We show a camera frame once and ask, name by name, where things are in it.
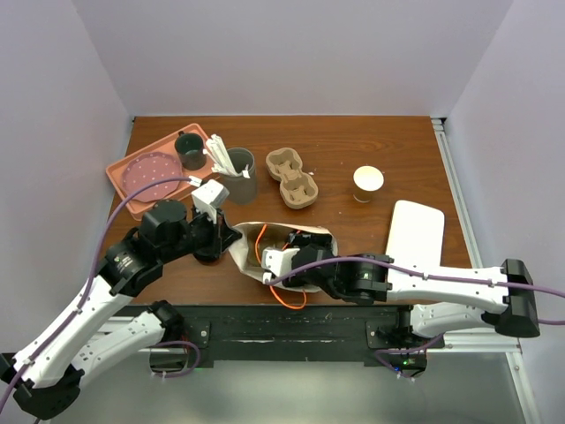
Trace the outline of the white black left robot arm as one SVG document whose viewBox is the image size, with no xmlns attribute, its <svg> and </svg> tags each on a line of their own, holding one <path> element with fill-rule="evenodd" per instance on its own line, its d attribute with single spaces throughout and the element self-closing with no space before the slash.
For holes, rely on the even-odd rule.
<svg viewBox="0 0 565 424">
<path fill-rule="evenodd" d="M 182 343 L 183 316 L 156 301 L 121 330 L 92 335 L 147 286 L 165 264 L 186 255 L 210 263 L 242 238 L 220 208 L 201 211 L 180 201 L 158 201 L 139 226 L 108 248 L 72 303 L 26 348 L 1 356 L 1 379 L 20 409 L 50 420 L 106 369 L 139 349 Z"/>
</svg>

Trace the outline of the cream paper takeout bag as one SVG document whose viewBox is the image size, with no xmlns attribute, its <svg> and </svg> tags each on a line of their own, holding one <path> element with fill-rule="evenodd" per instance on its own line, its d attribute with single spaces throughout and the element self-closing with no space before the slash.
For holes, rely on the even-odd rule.
<svg viewBox="0 0 565 424">
<path fill-rule="evenodd" d="M 288 223 L 239 223 L 242 238 L 228 249 L 241 274 L 267 285 L 291 271 L 292 258 L 304 246 L 314 244 L 338 254 L 335 236 L 320 226 Z"/>
</svg>

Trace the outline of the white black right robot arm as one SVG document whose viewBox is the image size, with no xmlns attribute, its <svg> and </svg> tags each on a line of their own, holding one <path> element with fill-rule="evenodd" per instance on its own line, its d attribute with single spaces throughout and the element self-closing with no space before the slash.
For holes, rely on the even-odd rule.
<svg viewBox="0 0 565 424">
<path fill-rule="evenodd" d="M 278 284 L 315 287 L 333 299 L 370 306 L 418 299 L 393 326 L 396 342 L 412 347 L 422 338 L 460 329 L 491 328 L 505 337 L 540 334 L 533 281 L 525 264 L 507 259 L 499 267 L 461 269 L 401 261 L 386 254 L 333 254 L 313 235 L 296 234 L 277 254 L 264 254 Z"/>
</svg>

